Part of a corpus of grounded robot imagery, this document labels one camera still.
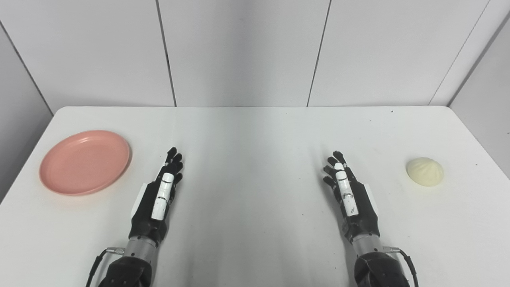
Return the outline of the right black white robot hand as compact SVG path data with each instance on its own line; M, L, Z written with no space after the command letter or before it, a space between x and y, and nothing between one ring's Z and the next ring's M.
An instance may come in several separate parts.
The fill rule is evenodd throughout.
M323 178L333 191L343 216L342 231L350 243L358 236L380 236L378 217L365 185L357 180L344 155L334 151L324 167Z

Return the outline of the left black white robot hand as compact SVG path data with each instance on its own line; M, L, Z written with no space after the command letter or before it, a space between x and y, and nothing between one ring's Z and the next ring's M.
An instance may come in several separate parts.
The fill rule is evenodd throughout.
M166 223L171 204L176 195L176 186L182 180L182 154L172 147L154 181L147 184L138 208L131 219L129 239L150 239L158 247L164 240Z

